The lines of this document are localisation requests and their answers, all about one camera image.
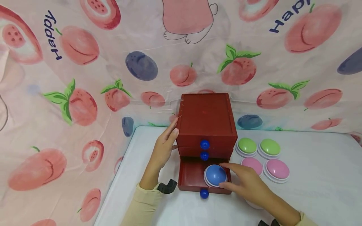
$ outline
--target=green button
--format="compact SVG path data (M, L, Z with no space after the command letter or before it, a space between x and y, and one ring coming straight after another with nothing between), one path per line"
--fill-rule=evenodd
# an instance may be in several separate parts
M260 147L266 154L269 155L278 155L280 153L279 144L272 139L264 139L260 143Z
M241 138L237 143L240 150L247 154L254 153L256 151L256 143L250 138Z

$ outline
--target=pink button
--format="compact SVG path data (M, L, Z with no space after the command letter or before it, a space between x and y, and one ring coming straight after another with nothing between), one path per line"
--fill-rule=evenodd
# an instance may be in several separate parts
M271 159L266 163L268 172L279 179L286 179L289 176L288 166L279 159Z
M256 158L245 158L241 161L241 164L253 168L258 175L263 173L263 166Z

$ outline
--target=sleeve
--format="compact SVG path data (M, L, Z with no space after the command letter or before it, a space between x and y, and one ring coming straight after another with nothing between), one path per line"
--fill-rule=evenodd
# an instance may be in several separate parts
M303 212L300 212L300 221L296 226L318 226L310 220Z
M157 190L145 190L137 184L130 206L121 222L121 226L148 226L161 201L162 193Z

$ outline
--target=table surface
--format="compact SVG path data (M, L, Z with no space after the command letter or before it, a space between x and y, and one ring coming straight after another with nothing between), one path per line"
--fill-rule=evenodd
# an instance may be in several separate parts
M164 127L138 127L99 212L95 226L119 226L141 179L157 137ZM259 143L265 138L281 146L280 160L290 168L289 181L276 184L265 175L263 181L290 205L305 212L319 226L357 226L362 213L362 148L346 134L238 130L238 137ZM259 154L256 158L264 163ZM243 158L235 151L230 162ZM180 157L175 150L160 173L160 182L178 180ZM232 172L232 181L239 179ZM250 207L244 199L210 194L202 200L198 192L179 191L164 195L152 225L257 225L271 223L265 210Z

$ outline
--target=child's hand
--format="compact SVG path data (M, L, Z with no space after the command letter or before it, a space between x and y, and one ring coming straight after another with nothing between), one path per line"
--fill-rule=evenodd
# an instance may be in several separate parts
M268 202L270 202L271 198L274 196L274 193L252 168L235 163L221 163L220 166L229 168L236 173L240 179L240 185L223 182L220 183L221 188L233 191L247 201L265 209Z
M177 148L177 145L173 145L179 132L178 129L175 128L177 119L178 118L176 118L156 140L149 164L158 169L165 166L171 156L171 151Z

